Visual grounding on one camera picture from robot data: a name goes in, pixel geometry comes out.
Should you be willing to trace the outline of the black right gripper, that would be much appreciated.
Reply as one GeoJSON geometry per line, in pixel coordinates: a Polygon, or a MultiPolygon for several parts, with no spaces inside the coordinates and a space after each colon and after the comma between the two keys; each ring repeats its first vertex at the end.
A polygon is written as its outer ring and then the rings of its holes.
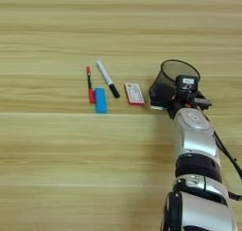
{"type": "Polygon", "coordinates": [[[151,110],[168,111],[169,116],[174,119],[176,113],[182,108],[208,110],[212,106],[212,101],[207,99],[201,92],[196,94],[188,93],[181,96],[175,95],[168,106],[150,105],[151,110]]]}

